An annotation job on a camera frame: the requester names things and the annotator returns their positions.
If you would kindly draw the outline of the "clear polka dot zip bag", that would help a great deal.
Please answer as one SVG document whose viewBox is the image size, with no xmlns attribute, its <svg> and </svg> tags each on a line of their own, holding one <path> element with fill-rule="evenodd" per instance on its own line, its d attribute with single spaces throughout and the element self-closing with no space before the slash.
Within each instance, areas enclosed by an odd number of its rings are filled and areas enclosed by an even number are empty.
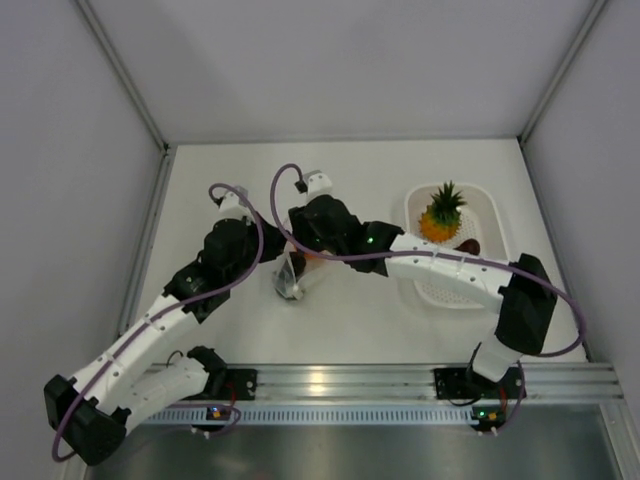
<svg viewBox="0 0 640 480">
<path fill-rule="evenodd" d="M 307 261 L 302 251 L 287 244 L 272 273 L 272 286 L 284 300 L 298 301 L 315 285 L 337 272 L 342 266 L 343 264 L 338 261 L 326 260 L 323 263 Z"/>
</svg>

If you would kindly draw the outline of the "fake pineapple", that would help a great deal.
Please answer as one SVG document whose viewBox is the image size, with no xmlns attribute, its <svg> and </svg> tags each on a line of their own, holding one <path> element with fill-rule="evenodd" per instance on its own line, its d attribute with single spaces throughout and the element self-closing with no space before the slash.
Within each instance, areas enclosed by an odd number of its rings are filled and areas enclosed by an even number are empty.
<svg viewBox="0 0 640 480">
<path fill-rule="evenodd" d="M 455 183 L 445 182 L 431 195 L 431 203 L 421 214 L 421 235 L 433 243 L 451 240 L 460 229 L 462 208 L 466 205 L 467 201 Z"/>
</svg>

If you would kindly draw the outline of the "fake dark purple fruit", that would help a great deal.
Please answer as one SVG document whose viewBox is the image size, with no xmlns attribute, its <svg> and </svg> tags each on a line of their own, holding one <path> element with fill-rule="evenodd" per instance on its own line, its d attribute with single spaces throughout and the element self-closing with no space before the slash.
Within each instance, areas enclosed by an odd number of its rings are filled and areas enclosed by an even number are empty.
<svg viewBox="0 0 640 480">
<path fill-rule="evenodd" d="M 479 256 L 481 253 L 481 246 L 476 239 L 470 238 L 458 245 L 456 250 L 470 255 Z"/>
</svg>

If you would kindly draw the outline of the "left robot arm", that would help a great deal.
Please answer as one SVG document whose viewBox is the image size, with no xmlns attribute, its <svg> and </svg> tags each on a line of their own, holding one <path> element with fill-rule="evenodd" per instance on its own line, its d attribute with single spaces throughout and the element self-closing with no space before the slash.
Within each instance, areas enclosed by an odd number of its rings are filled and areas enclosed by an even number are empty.
<svg viewBox="0 0 640 480">
<path fill-rule="evenodd" d="M 156 355 L 200 326 L 256 267 L 285 249 L 283 225 L 261 216 L 223 218 L 205 237 L 195 260 L 180 269 L 151 308 L 107 350 L 70 377 L 44 387 L 47 420 L 55 432 L 51 456 L 79 456 L 96 466 L 141 423 L 191 397 L 219 397 L 227 363 L 211 347 L 196 346 L 176 363 L 146 376 Z"/>
</svg>

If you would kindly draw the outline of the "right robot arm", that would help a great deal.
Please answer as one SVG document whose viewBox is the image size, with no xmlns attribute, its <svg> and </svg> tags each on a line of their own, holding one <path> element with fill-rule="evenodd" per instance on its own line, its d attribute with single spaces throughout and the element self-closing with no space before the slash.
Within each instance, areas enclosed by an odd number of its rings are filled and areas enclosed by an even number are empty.
<svg viewBox="0 0 640 480">
<path fill-rule="evenodd" d="M 396 225 L 362 222 L 328 194 L 291 208 L 288 218 L 293 238 L 315 253 L 359 273 L 449 290 L 496 314 L 496 327 L 479 343 L 466 373 L 475 395 L 491 396 L 513 364 L 541 354 L 557 295 L 537 257 L 499 262 L 441 249 Z"/>
</svg>

